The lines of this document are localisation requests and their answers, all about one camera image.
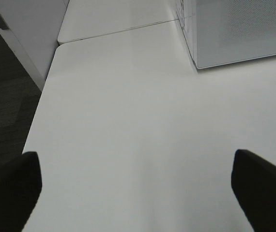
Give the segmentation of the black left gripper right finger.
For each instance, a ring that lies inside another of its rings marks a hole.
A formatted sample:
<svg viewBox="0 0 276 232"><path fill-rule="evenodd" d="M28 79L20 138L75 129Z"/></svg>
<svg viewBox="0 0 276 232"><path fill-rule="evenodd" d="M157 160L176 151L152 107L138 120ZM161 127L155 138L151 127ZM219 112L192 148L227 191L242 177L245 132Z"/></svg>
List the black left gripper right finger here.
<svg viewBox="0 0 276 232"><path fill-rule="evenodd" d="M231 188L256 232L276 232L276 166L257 154L238 149Z"/></svg>

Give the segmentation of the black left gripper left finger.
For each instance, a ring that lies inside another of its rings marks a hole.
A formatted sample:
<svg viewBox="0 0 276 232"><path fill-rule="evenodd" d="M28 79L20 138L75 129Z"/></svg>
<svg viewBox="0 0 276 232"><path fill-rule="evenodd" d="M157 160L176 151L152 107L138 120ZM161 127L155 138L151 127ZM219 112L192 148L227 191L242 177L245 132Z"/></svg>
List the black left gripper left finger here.
<svg viewBox="0 0 276 232"><path fill-rule="evenodd" d="M0 167L0 232L24 229L40 193L38 154L26 152Z"/></svg>

